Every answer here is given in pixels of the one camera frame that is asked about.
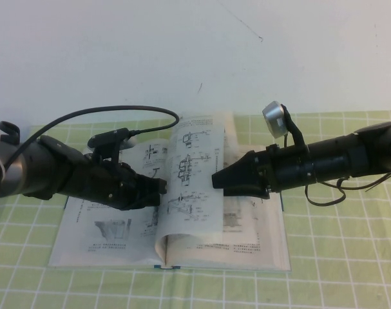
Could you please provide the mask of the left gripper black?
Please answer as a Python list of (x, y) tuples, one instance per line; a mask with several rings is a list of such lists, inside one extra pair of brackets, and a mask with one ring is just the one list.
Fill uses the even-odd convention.
[(161, 178), (138, 175), (129, 165), (80, 154), (69, 159), (68, 196), (110, 206), (120, 211), (158, 207), (167, 193)]

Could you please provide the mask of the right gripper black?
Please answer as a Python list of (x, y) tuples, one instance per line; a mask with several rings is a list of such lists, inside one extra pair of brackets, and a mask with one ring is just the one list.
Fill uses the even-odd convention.
[(270, 193), (313, 183), (313, 161), (307, 145), (248, 151), (238, 161), (212, 175), (214, 189), (226, 197), (269, 198)]

